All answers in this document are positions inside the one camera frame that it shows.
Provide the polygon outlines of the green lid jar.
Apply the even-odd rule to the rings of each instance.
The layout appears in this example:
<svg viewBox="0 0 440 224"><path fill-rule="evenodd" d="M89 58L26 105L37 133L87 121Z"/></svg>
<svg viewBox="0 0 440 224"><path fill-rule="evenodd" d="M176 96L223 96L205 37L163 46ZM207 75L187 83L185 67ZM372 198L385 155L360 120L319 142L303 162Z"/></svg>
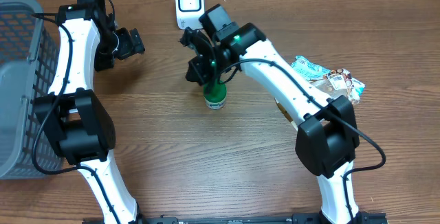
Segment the green lid jar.
<svg viewBox="0 0 440 224"><path fill-rule="evenodd" d="M203 97L209 109L221 109L226 104L227 88L213 80L203 87Z"/></svg>

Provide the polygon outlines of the beige plastic pouch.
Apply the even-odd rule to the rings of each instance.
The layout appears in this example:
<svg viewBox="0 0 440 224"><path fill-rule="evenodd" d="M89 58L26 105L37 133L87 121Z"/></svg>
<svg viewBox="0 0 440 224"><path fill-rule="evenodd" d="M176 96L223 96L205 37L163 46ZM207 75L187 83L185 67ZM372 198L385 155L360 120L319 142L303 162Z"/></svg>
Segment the beige plastic pouch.
<svg viewBox="0 0 440 224"><path fill-rule="evenodd" d="M365 85L352 78L346 69L331 70L327 73L318 71L318 75L308 79L308 82L334 99L339 96L347 97L352 105L360 103L360 96L365 88Z"/></svg>

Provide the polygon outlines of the teal wipes packet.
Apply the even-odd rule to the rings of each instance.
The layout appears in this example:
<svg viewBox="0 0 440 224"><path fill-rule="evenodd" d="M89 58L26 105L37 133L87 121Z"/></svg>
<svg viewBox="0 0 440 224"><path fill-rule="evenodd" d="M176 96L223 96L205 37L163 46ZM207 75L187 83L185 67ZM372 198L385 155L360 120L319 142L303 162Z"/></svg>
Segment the teal wipes packet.
<svg viewBox="0 0 440 224"><path fill-rule="evenodd" d="M324 71L325 73L331 71L330 69L310 62L304 56L296 56L291 67L307 81L310 78L316 77L318 71Z"/></svg>

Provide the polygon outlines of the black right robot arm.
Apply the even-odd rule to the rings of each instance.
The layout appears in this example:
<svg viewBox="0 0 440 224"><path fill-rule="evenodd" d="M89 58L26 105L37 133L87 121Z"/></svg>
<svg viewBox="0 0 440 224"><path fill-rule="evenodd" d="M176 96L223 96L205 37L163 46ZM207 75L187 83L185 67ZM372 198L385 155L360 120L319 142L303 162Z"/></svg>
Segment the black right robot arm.
<svg viewBox="0 0 440 224"><path fill-rule="evenodd" d="M295 151L318 179L320 215L327 223L355 223L359 208L347 174L353 168L359 137L353 105L332 98L293 70L257 26L240 27L219 4L199 17L202 28L186 27L180 42L193 49L186 79L211 87L236 67L264 86L297 128Z"/></svg>

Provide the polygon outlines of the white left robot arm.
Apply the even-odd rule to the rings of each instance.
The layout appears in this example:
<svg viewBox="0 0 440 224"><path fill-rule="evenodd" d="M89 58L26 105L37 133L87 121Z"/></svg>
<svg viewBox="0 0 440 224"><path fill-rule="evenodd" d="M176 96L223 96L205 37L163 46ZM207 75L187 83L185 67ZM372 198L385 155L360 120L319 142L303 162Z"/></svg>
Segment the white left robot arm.
<svg viewBox="0 0 440 224"><path fill-rule="evenodd" d="M116 163L113 121L94 93L94 73L113 68L116 59L145 52L138 31L119 28L116 14L107 13L109 2L77 0L60 6L55 14L34 14L56 24L60 34L54 80L48 94L34 101L41 125L36 136L46 136L54 153L66 159L69 167L45 169L38 163L36 147L31 158L44 175L78 171L102 210L101 223L145 223Z"/></svg>

